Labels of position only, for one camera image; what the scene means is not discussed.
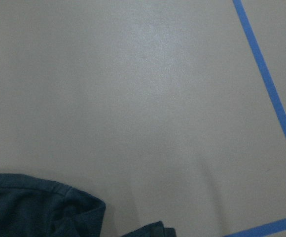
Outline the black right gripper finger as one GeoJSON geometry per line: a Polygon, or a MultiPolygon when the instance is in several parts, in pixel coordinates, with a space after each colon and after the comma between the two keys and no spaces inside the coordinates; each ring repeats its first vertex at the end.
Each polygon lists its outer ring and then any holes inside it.
{"type": "Polygon", "coordinates": [[[164,228],[164,237],[176,237],[176,230],[174,228],[164,228]]]}

